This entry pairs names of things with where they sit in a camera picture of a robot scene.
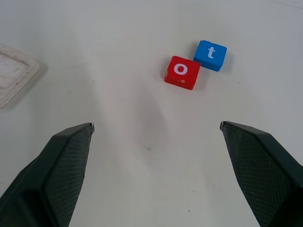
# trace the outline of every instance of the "white table surface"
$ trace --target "white table surface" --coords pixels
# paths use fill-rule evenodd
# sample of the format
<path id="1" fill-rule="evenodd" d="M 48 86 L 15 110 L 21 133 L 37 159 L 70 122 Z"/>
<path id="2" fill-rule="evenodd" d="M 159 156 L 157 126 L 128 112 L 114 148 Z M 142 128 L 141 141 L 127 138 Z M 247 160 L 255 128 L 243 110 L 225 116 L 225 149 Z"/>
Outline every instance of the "white table surface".
<path id="1" fill-rule="evenodd" d="M 0 195 L 50 137 L 94 122 L 71 227 L 258 227 L 222 120 L 303 163 L 303 10 L 291 0 L 2 0 L 0 42 L 42 69 L 0 109 Z M 200 40 L 228 48 L 193 91 L 162 77 Z"/>

